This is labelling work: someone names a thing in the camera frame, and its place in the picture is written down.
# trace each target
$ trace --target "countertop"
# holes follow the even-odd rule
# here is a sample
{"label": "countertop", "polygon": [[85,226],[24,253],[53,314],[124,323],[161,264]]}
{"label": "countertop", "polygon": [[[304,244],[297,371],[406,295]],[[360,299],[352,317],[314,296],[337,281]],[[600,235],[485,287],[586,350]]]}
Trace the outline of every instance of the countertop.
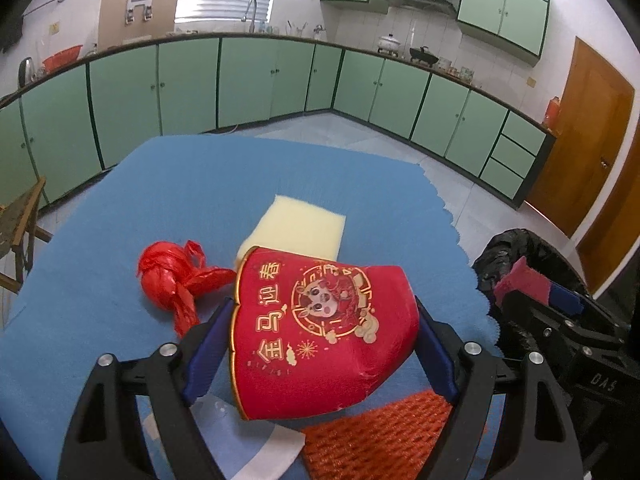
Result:
{"label": "countertop", "polygon": [[84,65],[84,64],[86,64],[88,62],[91,62],[91,61],[94,61],[96,59],[100,59],[100,58],[105,57],[105,56],[110,56],[111,54],[117,54],[119,52],[124,52],[126,50],[132,50],[134,48],[141,48],[143,46],[150,46],[150,45],[162,44],[162,43],[171,43],[172,41],[196,40],[196,39],[202,39],[202,38],[238,38],[238,37],[244,37],[244,38],[271,38],[271,39],[274,39],[274,40],[290,40],[290,41],[300,41],[302,43],[323,44],[323,45],[327,45],[327,46],[334,46],[336,48],[343,48],[345,50],[351,50],[353,52],[361,52],[361,53],[367,54],[369,56],[376,56],[376,57],[382,57],[384,59],[391,59],[391,60],[394,60],[395,62],[398,62],[398,63],[404,63],[406,65],[413,66],[415,68],[419,68],[420,70],[424,70],[425,72],[434,73],[434,74],[436,74],[436,75],[438,75],[440,77],[443,77],[445,79],[449,79],[449,80],[451,80],[451,81],[453,81],[453,82],[455,82],[455,83],[457,83],[459,85],[462,85],[462,86],[464,86],[466,88],[469,88],[469,89],[473,90],[474,92],[482,94],[485,97],[488,97],[489,99],[497,102],[498,104],[501,104],[502,106],[504,106],[505,108],[507,108],[511,112],[513,112],[515,114],[518,114],[524,120],[526,120],[529,123],[533,124],[535,127],[540,129],[542,132],[545,132],[547,135],[551,135],[551,136],[555,137],[555,134],[553,133],[553,131],[549,130],[546,126],[543,126],[539,122],[533,120],[528,115],[523,114],[521,111],[517,110],[516,108],[514,108],[510,104],[505,103],[501,99],[498,99],[494,95],[491,95],[491,94],[489,94],[488,92],[485,92],[482,89],[476,88],[472,84],[463,82],[462,80],[460,80],[457,77],[453,77],[453,76],[451,76],[451,75],[449,75],[447,73],[444,73],[441,70],[438,70],[438,69],[435,69],[435,68],[428,68],[428,67],[425,67],[423,65],[418,65],[418,64],[415,64],[415,63],[411,63],[408,60],[398,59],[397,57],[384,56],[383,54],[378,54],[377,52],[372,52],[370,50],[364,50],[364,49],[360,49],[360,48],[353,48],[353,47],[350,47],[350,46],[344,46],[344,45],[337,44],[337,43],[330,43],[328,41],[313,40],[311,38],[296,38],[294,36],[282,36],[282,35],[274,35],[274,34],[247,34],[247,33],[242,33],[242,32],[206,32],[206,33],[202,33],[202,34],[174,34],[172,36],[167,36],[165,38],[159,38],[159,39],[155,39],[155,40],[138,41],[138,42],[130,43],[130,44],[126,44],[126,45],[114,46],[114,47],[108,48],[107,50],[104,50],[103,52],[99,52],[98,54],[94,54],[94,55],[91,55],[91,56],[85,56],[82,59],[78,59],[73,63],[70,63],[68,65],[60,67],[58,70],[55,70],[55,71],[47,74],[43,78],[38,79],[37,81],[34,81],[33,83],[30,83],[30,84],[26,85],[25,87],[16,90],[12,94],[5,95],[4,97],[2,97],[0,99],[0,108],[3,108],[5,106],[7,106],[8,104],[10,104],[12,101],[15,101],[18,97],[20,97],[25,92],[28,92],[29,90],[35,88],[36,86],[44,83],[45,81],[48,81],[49,79],[51,79],[51,78],[53,78],[53,77],[55,77],[55,76],[57,76],[57,75],[59,75],[61,73],[67,72],[68,70],[71,70],[71,69],[76,68],[78,66]]}

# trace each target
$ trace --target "orange textured mat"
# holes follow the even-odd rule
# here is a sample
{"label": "orange textured mat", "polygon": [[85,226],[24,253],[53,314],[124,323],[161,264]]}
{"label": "orange textured mat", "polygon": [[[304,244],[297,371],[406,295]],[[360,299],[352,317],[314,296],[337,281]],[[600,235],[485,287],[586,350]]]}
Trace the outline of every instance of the orange textured mat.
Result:
{"label": "orange textured mat", "polygon": [[449,417],[433,390],[357,416],[305,428],[313,480],[414,480]]}

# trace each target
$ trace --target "wooden stool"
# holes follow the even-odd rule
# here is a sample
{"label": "wooden stool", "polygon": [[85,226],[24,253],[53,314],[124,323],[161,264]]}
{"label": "wooden stool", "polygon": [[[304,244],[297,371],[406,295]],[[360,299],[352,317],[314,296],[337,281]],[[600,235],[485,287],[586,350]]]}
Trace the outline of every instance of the wooden stool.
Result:
{"label": "wooden stool", "polygon": [[[0,258],[9,251],[15,254],[15,279],[0,272],[0,286],[17,294],[24,282],[23,269],[27,273],[33,267],[33,243],[35,237],[44,242],[51,240],[51,233],[36,225],[40,195],[47,179],[41,177],[35,186],[19,196],[8,206],[0,205]],[[24,254],[24,234],[28,233],[27,253]]]}

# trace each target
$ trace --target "pink cloth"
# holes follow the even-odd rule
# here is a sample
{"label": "pink cloth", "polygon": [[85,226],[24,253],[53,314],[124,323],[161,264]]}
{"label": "pink cloth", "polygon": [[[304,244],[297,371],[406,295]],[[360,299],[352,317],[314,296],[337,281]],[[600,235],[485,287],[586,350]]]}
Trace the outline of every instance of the pink cloth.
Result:
{"label": "pink cloth", "polygon": [[511,272],[494,287],[495,304],[502,306],[505,295],[512,290],[519,290],[538,303],[548,305],[551,280],[531,269],[523,256],[511,267]]}

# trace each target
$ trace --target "blue tablecloth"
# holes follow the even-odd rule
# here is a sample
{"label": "blue tablecloth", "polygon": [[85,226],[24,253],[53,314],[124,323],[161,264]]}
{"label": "blue tablecloth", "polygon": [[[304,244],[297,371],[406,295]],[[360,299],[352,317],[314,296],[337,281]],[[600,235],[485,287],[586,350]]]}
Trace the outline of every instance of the blue tablecloth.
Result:
{"label": "blue tablecloth", "polygon": [[[69,418],[98,355],[141,358],[175,340],[171,315],[149,303],[136,279],[142,250],[156,240],[193,239],[209,263],[232,266],[276,194],[346,215],[340,261],[402,266],[436,320],[495,351],[497,325],[451,215],[420,167],[282,140],[158,137],[97,184],[57,232],[0,336],[0,417],[44,479],[56,476]],[[219,296],[202,298],[203,319]],[[361,413],[426,387],[414,355],[364,402],[287,425]],[[233,402],[228,367],[211,391]],[[286,478],[305,476],[299,459]]]}

